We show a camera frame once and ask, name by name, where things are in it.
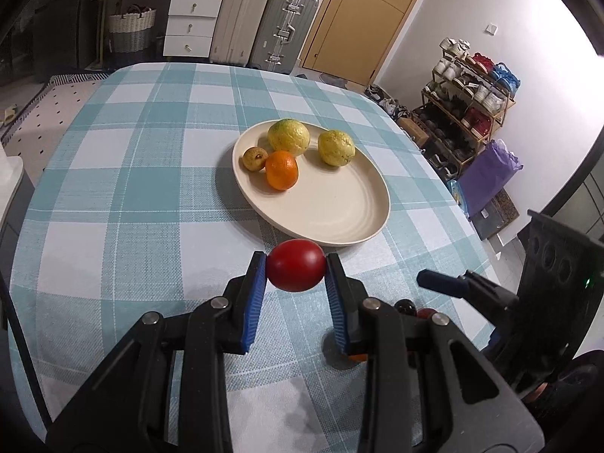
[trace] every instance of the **door frame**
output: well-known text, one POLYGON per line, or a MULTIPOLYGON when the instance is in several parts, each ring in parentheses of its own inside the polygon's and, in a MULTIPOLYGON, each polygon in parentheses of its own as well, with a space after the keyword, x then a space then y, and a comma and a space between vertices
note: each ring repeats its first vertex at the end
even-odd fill
MULTIPOLYGON (((373 80, 378 75, 378 73, 380 72, 380 69, 384 65, 384 61, 386 60, 388 53, 392 49, 392 46, 394 45, 396 40, 398 39, 399 34, 400 34, 401 30, 403 29, 405 22, 407 21, 407 18, 409 17, 411 11, 413 10, 413 7, 415 7, 417 2, 418 2, 418 0, 411 0, 411 3, 409 4, 409 8, 403 15, 403 18, 401 19, 401 23, 399 24, 396 32, 392 36, 392 39, 390 40, 388 46, 386 46, 386 49, 384 50, 384 54, 382 54, 382 57, 380 58, 376 69, 371 74, 371 77, 369 77, 368 83, 361 83, 360 85, 369 85, 369 84, 373 83, 373 80)), ((313 41, 315 40, 316 33, 319 30, 319 26, 321 25, 321 23, 323 21, 323 17, 325 16, 325 12, 327 11, 327 7, 329 6, 329 3, 331 3, 331 0, 322 0, 321 6, 319 7, 319 11, 316 13, 316 18, 315 18, 314 22, 312 23, 312 26, 310 27, 310 31, 308 33, 308 36, 306 37, 304 46, 302 47, 302 53, 300 54, 300 66, 302 68, 304 68, 304 62, 308 59, 308 55, 310 53, 310 47, 311 47, 313 41)))

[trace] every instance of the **blue shoe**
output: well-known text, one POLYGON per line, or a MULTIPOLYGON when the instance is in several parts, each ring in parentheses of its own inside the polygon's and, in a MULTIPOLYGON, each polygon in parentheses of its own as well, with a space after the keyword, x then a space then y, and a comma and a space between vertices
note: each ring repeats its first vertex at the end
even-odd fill
POLYGON ((509 70, 505 63, 497 63, 490 72, 490 76, 497 80, 510 91, 512 98, 520 88, 520 80, 509 70))

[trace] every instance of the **beige plate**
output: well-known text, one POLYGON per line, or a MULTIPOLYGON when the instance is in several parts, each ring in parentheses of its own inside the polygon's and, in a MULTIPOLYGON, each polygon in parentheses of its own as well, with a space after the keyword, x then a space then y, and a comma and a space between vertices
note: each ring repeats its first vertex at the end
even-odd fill
POLYGON ((233 171, 239 188, 254 209, 271 225, 292 237, 320 245, 346 246, 377 235, 390 214, 390 195, 384 178, 371 160, 357 149, 346 166, 325 164, 316 149, 324 128, 304 123, 310 147, 296 158, 300 176, 288 191, 274 190, 265 171, 249 172, 241 160, 252 146, 269 154, 267 131, 276 120, 267 120, 244 132, 233 148, 233 171))

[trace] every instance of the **metal screw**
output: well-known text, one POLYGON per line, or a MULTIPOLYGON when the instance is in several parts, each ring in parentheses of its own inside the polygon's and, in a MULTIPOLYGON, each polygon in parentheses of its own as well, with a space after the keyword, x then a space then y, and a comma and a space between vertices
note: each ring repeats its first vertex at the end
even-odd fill
POLYGON ((148 311, 141 317, 141 320, 145 325, 154 325, 159 322, 159 313, 157 311, 148 311))
POLYGON ((216 310, 220 310, 221 308, 228 307, 228 300, 224 296, 217 296, 216 298, 210 301, 210 305, 212 308, 216 308, 216 310))
POLYGON ((444 313, 434 313, 432 316, 432 322, 434 322, 436 325, 449 325, 449 322, 451 322, 451 319, 446 316, 444 313))
POLYGON ((363 306, 368 310, 378 310, 381 305, 382 302, 379 301, 377 298, 365 298, 363 300, 363 306))

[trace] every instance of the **white drawer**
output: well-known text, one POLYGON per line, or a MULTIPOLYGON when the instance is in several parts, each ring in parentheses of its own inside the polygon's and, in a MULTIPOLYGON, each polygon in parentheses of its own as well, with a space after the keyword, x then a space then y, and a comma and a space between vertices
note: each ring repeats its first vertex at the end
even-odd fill
POLYGON ((218 17, 222 0, 172 0, 168 15, 218 17))
POLYGON ((183 17, 171 15, 168 18, 166 35, 193 35, 198 37, 212 37, 216 26, 215 17, 183 17))
POLYGON ((167 35, 164 42, 164 56, 191 56, 207 58, 212 46, 211 37, 186 37, 167 35))

